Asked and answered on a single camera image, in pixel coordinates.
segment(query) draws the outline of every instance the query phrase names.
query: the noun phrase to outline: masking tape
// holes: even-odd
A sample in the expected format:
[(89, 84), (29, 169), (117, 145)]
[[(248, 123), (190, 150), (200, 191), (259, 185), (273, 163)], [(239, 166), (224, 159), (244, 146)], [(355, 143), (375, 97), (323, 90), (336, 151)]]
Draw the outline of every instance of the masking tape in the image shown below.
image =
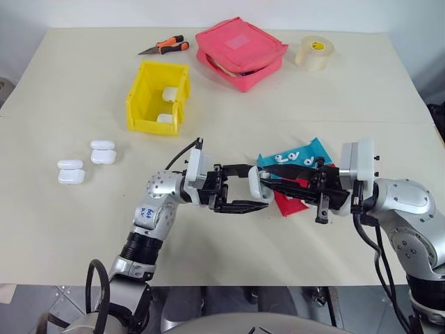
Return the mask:
[(295, 57), (295, 64), (309, 72), (323, 70), (329, 57), (334, 52), (334, 45), (320, 36), (303, 38)]

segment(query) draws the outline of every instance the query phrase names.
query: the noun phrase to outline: gray floor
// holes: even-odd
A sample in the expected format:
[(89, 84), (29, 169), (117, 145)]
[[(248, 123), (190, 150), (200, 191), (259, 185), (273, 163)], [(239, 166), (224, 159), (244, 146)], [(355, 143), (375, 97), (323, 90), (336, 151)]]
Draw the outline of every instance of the gray floor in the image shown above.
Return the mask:
[[(301, 287), (291, 287), (291, 294), (300, 317), (330, 324), (327, 306), (319, 306), (305, 300)], [(411, 314), (407, 297), (407, 286), (397, 286), (398, 300), (404, 314)], [(391, 303), (381, 287), (338, 287), (339, 307), (344, 329), (356, 334), (402, 334)], [(99, 296), (99, 288), (93, 289)], [(210, 313), (254, 312), (243, 297), (240, 287), (210, 287), (208, 296), (212, 300)], [(20, 285), (11, 304), (0, 304), (0, 333), (34, 333), (38, 317), (50, 311), (61, 319), (71, 322), (85, 312), (83, 287)], [(59, 333), (54, 325), (48, 333)], [(153, 333), (149, 328), (144, 333)]]

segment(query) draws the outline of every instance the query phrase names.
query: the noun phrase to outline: pliers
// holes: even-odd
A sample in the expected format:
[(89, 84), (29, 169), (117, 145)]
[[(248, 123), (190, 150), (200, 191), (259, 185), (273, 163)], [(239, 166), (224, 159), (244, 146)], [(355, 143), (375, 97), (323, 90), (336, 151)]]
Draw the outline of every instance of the pliers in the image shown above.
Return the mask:
[(188, 42), (184, 42), (183, 35), (173, 36), (156, 43), (155, 47), (150, 47), (139, 54), (166, 54), (173, 51), (184, 51), (188, 49)]

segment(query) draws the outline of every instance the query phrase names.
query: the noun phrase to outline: pink pouch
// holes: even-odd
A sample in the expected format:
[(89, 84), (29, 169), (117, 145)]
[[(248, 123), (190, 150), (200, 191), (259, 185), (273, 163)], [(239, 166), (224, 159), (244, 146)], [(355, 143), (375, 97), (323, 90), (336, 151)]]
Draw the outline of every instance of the pink pouch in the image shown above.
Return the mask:
[(245, 92), (278, 70), (288, 45), (236, 17), (198, 33), (198, 60)]

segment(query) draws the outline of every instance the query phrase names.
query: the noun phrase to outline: white table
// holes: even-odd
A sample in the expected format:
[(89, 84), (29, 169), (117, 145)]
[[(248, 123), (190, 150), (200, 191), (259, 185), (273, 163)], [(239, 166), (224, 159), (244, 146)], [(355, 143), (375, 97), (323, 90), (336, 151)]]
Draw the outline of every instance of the white table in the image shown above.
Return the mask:
[[(92, 258), (121, 251), (144, 185), (197, 136), (213, 163), (254, 163), (321, 138), (373, 137), (380, 175), (428, 187), (445, 211), (445, 151), (428, 110), (383, 34), (318, 33), (336, 47), (324, 72), (293, 64), (312, 32), (272, 31), (290, 44), (282, 69), (240, 93), (195, 59), (197, 29), (51, 29), (0, 109), (0, 283), (83, 285)], [(137, 56), (183, 33), (186, 52)], [(142, 59), (190, 65), (191, 98), (178, 137), (130, 132), (124, 101)], [(117, 144), (112, 166), (89, 162), (89, 142)], [(59, 159), (82, 159), (86, 181), (57, 183)], [(248, 198), (230, 180), (229, 199)], [(182, 205), (161, 249), (153, 285), (377, 285), (373, 251), (350, 217), (288, 218), (276, 205), (246, 215)], [(405, 273), (385, 238), (396, 283)]]

